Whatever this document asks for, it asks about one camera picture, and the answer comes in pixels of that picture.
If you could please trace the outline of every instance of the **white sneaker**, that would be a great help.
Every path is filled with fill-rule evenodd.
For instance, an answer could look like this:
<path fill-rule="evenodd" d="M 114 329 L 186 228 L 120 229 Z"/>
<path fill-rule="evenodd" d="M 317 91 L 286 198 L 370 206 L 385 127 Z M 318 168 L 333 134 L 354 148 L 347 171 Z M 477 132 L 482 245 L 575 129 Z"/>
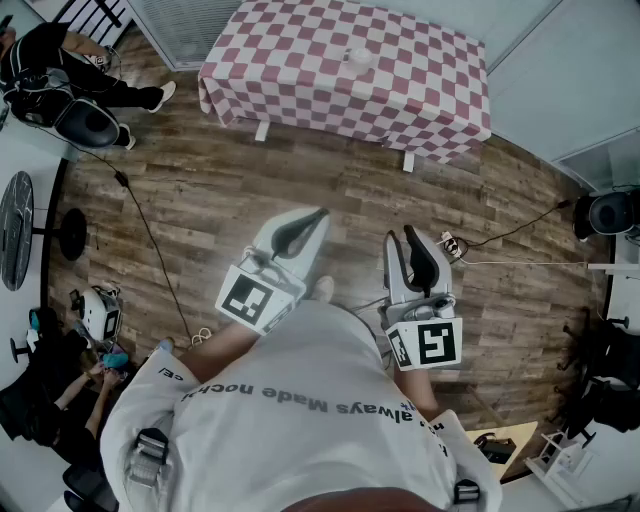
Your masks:
<path fill-rule="evenodd" d="M 311 292 L 311 300 L 317 300 L 318 302 L 331 302 L 333 298 L 334 282 L 331 276 L 322 276 L 316 281 Z"/>
<path fill-rule="evenodd" d="M 133 146 L 135 146 L 135 145 L 136 145 L 136 138 L 135 138 L 133 135 L 131 135 L 131 128 L 129 128 L 129 125 L 128 125 L 128 124 L 121 123 L 121 124 L 120 124 L 120 129 L 121 129 L 121 130 L 123 130 L 123 129 L 124 129 L 124 130 L 127 130 L 127 133 L 129 134 L 129 144 L 127 144 L 126 146 L 124 146 L 124 148 L 125 148 L 127 151 L 131 151 L 131 150 L 133 149 Z"/>
<path fill-rule="evenodd" d="M 171 99 L 171 97 L 175 94 L 177 87 L 178 86 L 173 80 L 160 87 L 160 89 L 162 89 L 162 99 L 160 100 L 160 103 L 158 103 L 158 106 L 156 108 L 147 110 L 152 114 L 155 114 L 158 110 L 160 110 L 160 108 L 162 108 L 162 105 L 164 105 Z"/>

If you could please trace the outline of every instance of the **black cable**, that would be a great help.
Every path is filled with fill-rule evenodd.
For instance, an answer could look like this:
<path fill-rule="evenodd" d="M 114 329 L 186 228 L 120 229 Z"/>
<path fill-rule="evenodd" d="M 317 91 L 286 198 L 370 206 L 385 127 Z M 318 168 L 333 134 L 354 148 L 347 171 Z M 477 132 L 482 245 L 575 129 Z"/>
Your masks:
<path fill-rule="evenodd" d="M 374 304 L 377 304 L 378 302 L 382 302 L 386 298 L 387 297 L 380 297 L 379 299 L 372 300 L 371 302 L 368 302 L 367 304 L 363 304 L 362 306 L 356 306 L 354 308 L 351 308 L 351 311 L 360 311 L 361 309 L 365 309 L 365 308 L 367 308 L 369 306 L 373 306 Z"/>
<path fill-rule="evenodd" d="M 391 361 L 393 361 L 393 355 L 392 355 L 392 351 L 391 350 L 387 350 L 386 352 L 383 352 L 382 354 L 380 354 L 380 358 L 384 361 L 384 358 L 389 356 L 389 362 L 387 363 L 387 366 L 384 367 L 385 370 L 388 370 L 389 367 L 391 366 Z"/>
<path fill-rule="evenodd" d="M 486 243 L 491 242 L 492 240 L 497 240 L 498 238 L 504 238 L 505 236 L 509 236 L 509 235 L 513 235 L 514 233 L 516 233 L 517 231 L 520 231 L 521 229 L 526 228 L 527 226 L 531 226 L 531 224 L 535 224 L 536 222 L 538 222 L 539 220 L 545 218 L 547 215 L 549 215 L 550 213 L 556 211 L 556 210 L 560 210 L 562 208 L 566 208 L 567 206 L 571 206 L 573 204 L 573 201 L 570 200 L 564 200 L 561 201 L 560 203 L 558 203 L 557 205 L 555 205 L 553 208 L 551 208 L 549 211 L 546 211 L 545 213 L 543 213 L 542 215 L 540 215 L 539 217 L 536 217 L 535 219 L 533 219 L 532 221 L 527 222 L 526 224 L 523 224 L 522 226 L 518 226 L 516 229 L 509 231 L 508 233 L 503 233 L 501 235 L 496 235 L 496 236 L 492 236 L 491 238 L 487 238 L 484 242 L 467 242 L 465 240 L 465 243 L 467 244 L 468 247 L 480 247 Z"/>
<path fill-rule="evenodd" d="M 169 285 L 169 291 L 171 292 L 171 295 L 173 296 L 173 300 L 176 303 L 176 308 L 178 309 L 178 313 L 180 314 L 180 318 L 182 318 L 182 323 L 184 324 L 184 330 L 187 333 L 187 336 L 188 336 L 189 340 L 191 340 L 191 333 L 189 332 L 189 326 L 187 325 L 187 320 L 184 318 L 184 315 L 182 314 L 182 308 L 180 307 L 180 303 L 178 302 L 178 297 L 176 297 L 176 294 L 173 291 L 173 286 L 171 286 L 171 281 L 169 280 L 169 275 L 167 274 L 167 269 L 165 268 L 165 265 L 164 265 L 164 259 L 162 258 L 162 253 L 160 252 L 160 248 L 158 247 L 158 244 L 156 243 L 156 239 L 153 237 L 153 234 L 151 233 L 151 229 L 149 228 L 149 224 L 147 224 L 147 219 L 145 218 L 144 213 L 142 213 L 142 208 L 140 208 L 140 203 L 138 203 L 138 200 L 136 199 L 136 196 L 133 194 L 133 190 L 131 190 L 131 187 L 129 187 L 129 178 L 127 178 L 126 174 L 120 172 L 118 169 L 116 169 L 113 165 L 111 165 L 104 158 L 102 158 L 102 157 L 100 157 L 100 156 L 98 156 L 98 155 L 96 155 L 94 153 L 91 153 L 90 151 L 86 151 L 84 149 L 80 149 L 75 144 L 72 144 L 71 142 L 69 142 L 66 139 L 63 139 L 62 137 L 58 137 L 57 135 L 54 135 L 53 133 L 45 130 L 44 128 L 41 128 L 39 126 L 34 126 L 34 128 L 37 128 L 38 130 L 42 130 L 43 132 L 48 133 L 52 137 L 55 137 L 56 139 L 59 139 L 59 140 L 61 140 L 63 142 L 68 143 L 71 147 L 75 148 L 76 150 L 78 150 L 78 151 L 80 151 L 82 153 L 86 153 L 87 155 L 91 155 L 92 157 L 104 162 L 105 164 L 107 164 L 109 167 L 111 167 L 115 171 L 116 180 L 118 180 L 118 183 L 120 183 L 120 185 L 122 185 L 123 187 L 125 187 L 129 191 L 129 195 L 131 196 L 131 199 L 133 199 L 133 202 L 138 207 L 138 212 L 140 213 L 140 218 L 142 219 L 142 222 L 144 222 L 144 227 L 147 228 L 147 233 L 149 234 L 149 238 L 151 239 L 151 242 L 153 243 L 153 246 L 155 247 L 156 252 L 158 253 L 158 258 L 160 258 L 160 264 L 162 265 L 162 273 L 164 274 L 164 277 L 167 280 L 167 284 Z"/>

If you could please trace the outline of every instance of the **shoulder strap buckle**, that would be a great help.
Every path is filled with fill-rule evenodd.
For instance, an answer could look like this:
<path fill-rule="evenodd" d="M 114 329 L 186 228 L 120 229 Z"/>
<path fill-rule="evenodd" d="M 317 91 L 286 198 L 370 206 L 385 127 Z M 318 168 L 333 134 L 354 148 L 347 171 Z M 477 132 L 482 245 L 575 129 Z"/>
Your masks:
<path fill-rule="evenodd" d="M 167 462 L 169 439 L 157 428 L 140 431 L 131 460 L 129 480 L 145 487 L 154 487 L 160 469 Z"/>
<path fill-rule="evenodd" d="M 453 502 L 456 505 L 477 503 L 479 500 L 480 487 L 472 480 L 460 480 L 453 488 Z"/>

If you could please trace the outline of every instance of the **air vent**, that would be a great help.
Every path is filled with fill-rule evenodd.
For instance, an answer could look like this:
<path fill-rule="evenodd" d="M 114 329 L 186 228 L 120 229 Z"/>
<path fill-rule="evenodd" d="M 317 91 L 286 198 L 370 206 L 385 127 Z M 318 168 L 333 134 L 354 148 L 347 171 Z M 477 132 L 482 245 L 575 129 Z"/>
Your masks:
<path fill-rule="evenodd" d="M 175 70 L 199 69 L 241 0 L 129 0 L 141 28 Z"/>

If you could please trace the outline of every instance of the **wooden floor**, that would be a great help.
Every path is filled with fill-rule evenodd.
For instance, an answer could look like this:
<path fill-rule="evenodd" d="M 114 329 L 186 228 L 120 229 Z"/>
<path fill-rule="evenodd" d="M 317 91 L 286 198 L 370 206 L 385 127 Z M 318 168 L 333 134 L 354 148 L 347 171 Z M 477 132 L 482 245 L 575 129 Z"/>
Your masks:
<path fill-rule="evenodd" d="M 286 210 L 331 210 L 329 240 L 315 274 L 336 280 L 336 300 L 347 307 L 384 296 L 382 241 L 406 223 L 438 238 L 444 230 L 481 241 L 528 222 L 579 187 L 525 151 L 497 138 L 449 165 L 417 158 L 413 174 L 401 170 L 402 155 L 328 133 L 283 125 L 257 143 L 257 124 L 223 128 L 199 108 L 195 73 L 170 73 L 137 29 L 121 43 L 122 74 L 131 85 L 178 82 L 178 92 L 151 115 L 114 111 L 138 144 L 99 154 L 126 172 L 164 255 L 167 270 L 192 333 L 215 330 L 214 302 L 231 263 L 238 262 L 263 222 Z M 113 171 L 83 156 L 68 172 L 58 215 L 80 207 L 89 223 L 84 255 L 67 262 L 54 243 L 49 294 L 71 325 L 69 292 L 113 283 L 122 290 L 120 343 L 141 360 L 156 342 L 173 336 L 188 347 L 158 257 L 133 202 Z M 607 261 L 600 245 L 579 243 L 571 232 L 571 208 L 532 227 L 471 250 L 467 261 Z M 537 420 L 540 431 L 561 404 L 554 386 L 571 386 L 562 373 L 571 347 L 565 324 L 578 328 L 581 308 L 604 300 L 604 282 L 582 266 L 453 266 L 457 314 L 464 319 L 462 364 L 434 370 L 436 394 L 458 412 L 466 428 L 493 426 L 467 391 L 478 394 L 510 424 Z M 380 333 L 377 314 L 363 318 Z M 381 347 L 386 343 L 379 337 Z M 535 453 L 540 442 L 525 453 Z M 510 474 L 521 471 L 521 463 Z"/>

